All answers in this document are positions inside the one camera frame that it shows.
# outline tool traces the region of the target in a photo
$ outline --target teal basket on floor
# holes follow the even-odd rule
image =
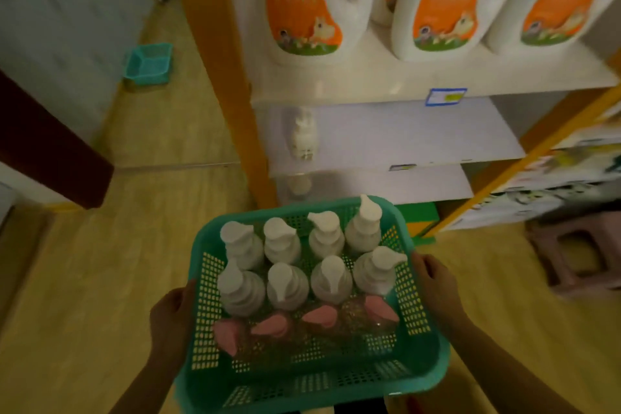
[[[383,198],[371,199],[382,207],[381,245],[409,254],[414,246],[399,210]],[[303,353],[269,369],[234,361],[213,341],[211,324],[224,316],[216,285],[227,262],[220,239],[224,223],[252,224],[263,238],[263,224],[268,219],[284,219],[298,230],[302,241],[300,267],[310,277],[318,261],[308,246],[313,228],[306,218],[308,213],[333,211],[345,229],[359,207],[360,198],[346,198],[226,214],[199,231],[192,246],[189,274],[198,279],[196,329],[188,358],[176,379],[176,397],[183,412],[276,414],[421,392],[439,383],[448,367],[450,346],[422,306],[409,263],[396,268],[396,285],[386,297],[401,320],[397,332],[389,336],[367,335],[337,352],[334,348],[324,349],[320,341],[313,339]],[[351,270],[353,261],[346,252],[343,260]]]
[[[173,45],[142,44],[132,49],[125,65],[125,78],[136,85],[168,83]]]

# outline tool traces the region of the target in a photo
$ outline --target person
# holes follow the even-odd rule
[[[415,252],[411,260],[423,304],[500,414],[580,414],[470,320],[457,280],[438,259]],[[159,412],[185,362],[195,286],[172,290],[151,309],[151,353],[111,414]]]

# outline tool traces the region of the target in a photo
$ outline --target price tag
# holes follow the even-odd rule
[[[466,95],[467,88],[432,88],[425,105],[443,106],[456,105],[461,102]]]

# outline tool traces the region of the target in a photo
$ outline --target orange wooden post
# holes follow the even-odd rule
[[[621,50],[608,65],[621,76]],[[555,108],[535,124],[520,144],[526,157],[497,160],[474,176],[471,182],[474,197],[469,200],[439,203],[441,221],[425,237],[435,236],[470,208],[481,203],[490,193],[507,183],[518,172],[534,163],[577,129],[591,125],[611,106],[621,102],[621,85],[613,88],[593,88],[570,93]]]
[[[276,188],[268,176],[268,161],[259,140],[250,105],[250,82],[244,72],[242,49],[232,0],[181,0],[192,35],[233,143],[259,208],[278,206]]]

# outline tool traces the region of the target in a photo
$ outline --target stool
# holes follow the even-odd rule
[[[569,267],[561,248],[560,238],[577,231],[591,235],[599,248],[607,269],[588,277],[577,276]],[[528,238],[552,265],[560,283],[552,291],[561,296],[594,289],[621,287],[621,212],[606,212],[583,216],[564,223],[535,228]]]

